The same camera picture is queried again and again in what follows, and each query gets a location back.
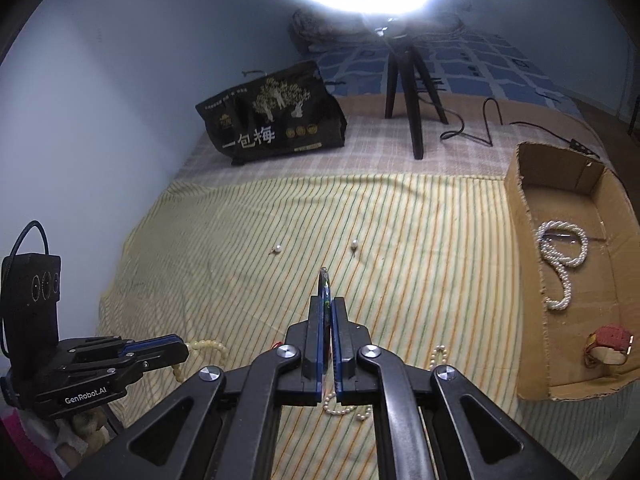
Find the yellow striped cloth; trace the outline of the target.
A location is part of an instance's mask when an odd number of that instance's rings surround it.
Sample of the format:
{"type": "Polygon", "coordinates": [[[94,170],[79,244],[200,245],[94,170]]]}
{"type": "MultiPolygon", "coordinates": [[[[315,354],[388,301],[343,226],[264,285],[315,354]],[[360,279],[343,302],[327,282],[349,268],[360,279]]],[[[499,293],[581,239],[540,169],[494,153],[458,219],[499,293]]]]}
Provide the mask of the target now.
{"type": "Polygon", "coordinates": [[[226,353],[200,352],[188,372],[205,362],[242,366],[304,318],[321,268],[375,342],[416,366],[445,347],[454,366],[578,476],[597,468],[581,412],[515,395],[520,255],[498,178],[171,183],[126,239],[100,301],[99,331],[213,339],[226,353]]]}

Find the black snack bag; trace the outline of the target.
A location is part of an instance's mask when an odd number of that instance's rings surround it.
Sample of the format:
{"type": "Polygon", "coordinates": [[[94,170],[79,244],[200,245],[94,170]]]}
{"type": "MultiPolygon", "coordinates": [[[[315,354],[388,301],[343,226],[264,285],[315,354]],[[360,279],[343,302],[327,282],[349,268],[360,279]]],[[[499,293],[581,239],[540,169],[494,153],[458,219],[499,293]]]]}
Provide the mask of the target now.
{"type": "Polygon", "coordinates": [[[345,145],[346,117],[314,61],[238,84],[195,109],[234,166],[345,145]]]}

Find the checkered bed sheet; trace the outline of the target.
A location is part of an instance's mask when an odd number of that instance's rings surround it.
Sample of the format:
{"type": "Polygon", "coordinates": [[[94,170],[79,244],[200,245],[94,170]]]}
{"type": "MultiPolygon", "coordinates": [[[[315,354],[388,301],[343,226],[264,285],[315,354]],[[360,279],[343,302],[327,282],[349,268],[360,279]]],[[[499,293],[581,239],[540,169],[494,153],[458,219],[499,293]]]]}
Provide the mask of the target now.
{"type": "Polygon", "coordinates": [[[565,148],[570,140],[585,145],[600,162],[608,161],[597,133],[582,118],[539,105],[464,94],[447,94],[442,99],[448,125],[438,121],[434,107],[421,106],[424,157],[416,160],[404,103],[397,103],[393,118],[386,119],[382,96],[349,96],[338,102],[347,119],[346,141],[341,148],[234,166],[203,136],[177,177],[212,188],[271,178],[339,174],[501,177],[518,144],[565,148]]]}

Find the cardboard tray box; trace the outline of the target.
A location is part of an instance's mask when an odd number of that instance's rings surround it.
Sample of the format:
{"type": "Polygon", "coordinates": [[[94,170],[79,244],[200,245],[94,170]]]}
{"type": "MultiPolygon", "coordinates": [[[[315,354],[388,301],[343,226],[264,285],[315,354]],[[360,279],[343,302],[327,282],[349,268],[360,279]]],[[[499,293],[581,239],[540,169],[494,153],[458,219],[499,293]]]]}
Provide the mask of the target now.
{"type": "Polygon", "coordinates": [[[639,223],[620,179],[587,155],[524,142],[504,186],[523,287],[518,395],[575,401],[636,382],[639,223]],[[629,358],[586,367],[587,339],[603,325],[634,335],[629,358]]]}

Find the black tripod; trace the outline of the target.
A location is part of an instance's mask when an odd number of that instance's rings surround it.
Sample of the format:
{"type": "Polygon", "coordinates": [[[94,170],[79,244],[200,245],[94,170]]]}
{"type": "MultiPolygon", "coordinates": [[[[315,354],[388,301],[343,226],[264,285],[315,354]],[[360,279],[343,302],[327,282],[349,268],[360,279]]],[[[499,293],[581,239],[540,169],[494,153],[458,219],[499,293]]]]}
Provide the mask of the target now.
{"type": "Polygon", "coordinates": [[[394,116],[398,82],[401,82],[413,157],[421,160],[424,157],[421,94],[428,95],[439,121],[448,125],[442,100],[422,53],[398,21],[389,20],[377,27],[375,33],[388,50],[384,117],[390,119],[394,116]]]}

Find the blue patterned blanket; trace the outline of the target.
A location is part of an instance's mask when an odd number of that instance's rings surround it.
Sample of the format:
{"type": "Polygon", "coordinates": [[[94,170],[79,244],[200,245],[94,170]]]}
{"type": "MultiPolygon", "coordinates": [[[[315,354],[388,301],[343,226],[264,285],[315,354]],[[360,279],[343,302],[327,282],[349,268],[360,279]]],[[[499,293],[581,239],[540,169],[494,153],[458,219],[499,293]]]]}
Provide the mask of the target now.
{"type": "MultiPolygon", "coordinates": [[[[419,52],[440,93],[492,96],[569,110],[573,102],[531,60],[502,37],[465,32],[448,40],[421,44],[419,52]]],[[[336,96],[384,94],[388,50],[357,44],[323,48],[308,55],[336,96]]]]}

